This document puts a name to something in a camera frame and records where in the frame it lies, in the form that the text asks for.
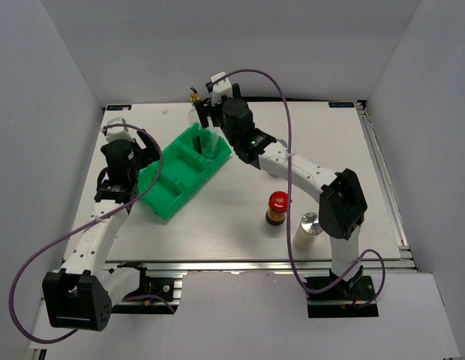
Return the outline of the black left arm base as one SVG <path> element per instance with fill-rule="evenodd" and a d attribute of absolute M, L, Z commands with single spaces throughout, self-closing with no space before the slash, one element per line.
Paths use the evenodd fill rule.
<path fill-rule="evenodd" d="M 168 314 L 172 315 L 179 306 L 179 297 L 175 295 L 176 279 L 153 275 L 146 264 L 140 262 L 120 262 L 116 269 L 133 270 L 139 283 L 132 292 L 124 297 L 142 296 L 141 299 L 123 301 L 114 305 L 113 314 Z"/>

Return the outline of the glass bottle with dark sauce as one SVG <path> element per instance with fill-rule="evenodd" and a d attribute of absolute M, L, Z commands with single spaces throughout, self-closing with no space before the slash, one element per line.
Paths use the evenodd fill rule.
<path fill-rule="evenodd" d="M 195 126 L 195 124 L 198 124 L 199 128 L 201 128 L 200 118 L 197 115 L 197 111 L 196 111 L 196 103 L 200 101 L 200 95 L 199 95 L 198 91 L 194 87 L 190 87 L 189 101 L 190 101 L 190 104 L 191 104 L 191 109 L 190 109 L 190 111 L 188 113 L 189 125 L 192 128 L 192 127 Z M 199 134 L 198 131 L 196 132 L 195 135 L 191 136 L 191 142 L 192 142 L 193 149 L 198 154 L 202 154 L 203 153 L 203 147 L 201 145 L 200 134 Z"/>

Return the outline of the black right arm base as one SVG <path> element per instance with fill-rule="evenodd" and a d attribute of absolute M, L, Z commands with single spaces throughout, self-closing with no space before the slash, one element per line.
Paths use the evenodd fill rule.
<path fill-rule="evenodd" d="M 363 276 L 352 290 L 336 286 L 320 294 L 307 294 L 307 315 L 310 319 L 345 319 L 378 317 L 371 276 Z"/>

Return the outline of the clear glass bottle gold spout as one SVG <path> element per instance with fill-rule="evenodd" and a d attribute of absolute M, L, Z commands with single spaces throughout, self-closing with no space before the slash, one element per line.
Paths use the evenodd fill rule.
<path fill-rule="evenodd" d="M 218 143 L 220 135 L 215 127 L 203 128 L 199 131 L 201 154 L 208 159 L 218 156 Z"/>

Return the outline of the red cap sauce bottle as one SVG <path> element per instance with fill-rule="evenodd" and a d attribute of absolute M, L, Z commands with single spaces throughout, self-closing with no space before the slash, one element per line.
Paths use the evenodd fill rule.
<path fill-rule="evenodd" d="M 268 210 L 265 213 L 266 222 L 272 226 L 280 226 L 287 216 L 289 195 L 284 191 L 275 191 L 268 198 Z"/>

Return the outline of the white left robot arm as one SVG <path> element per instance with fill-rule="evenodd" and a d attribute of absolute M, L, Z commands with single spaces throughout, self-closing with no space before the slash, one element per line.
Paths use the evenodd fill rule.
<path fill-rule="evenodd" d="M 81 232 L 73 253 L 42 282 L 49 323 L 54 328 L 102 331 L 113 307 L 125 297 L 144 299 L 151 290 L 146 268 L 124 262 L 106 268 L 107 256 L 133 204 L 144 196 L 138 189 L 140 170 L 161 161 L 158 144 L 143 129 L 136 137 L 127 125 L 107 125 L 100 149 L 106 167 L 97 178 L 92 224 Z"/>

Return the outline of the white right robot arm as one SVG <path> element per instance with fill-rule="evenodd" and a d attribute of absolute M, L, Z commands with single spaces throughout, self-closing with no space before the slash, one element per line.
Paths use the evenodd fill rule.
<path fill-rule="evenodd" d="M 332 292 L 340 299 L 350 298 L 362 276 L 359 234 L 368 208 L 356 173 L 317 166 L 257 128 L 238 84 L 224 79 L 208 82 L 205 87 L 210 96 L 195 104 L 201 125 L 220 128 L 241 161 L 291 180 L 318 203 L 319 225 L 331 244 Z"/>

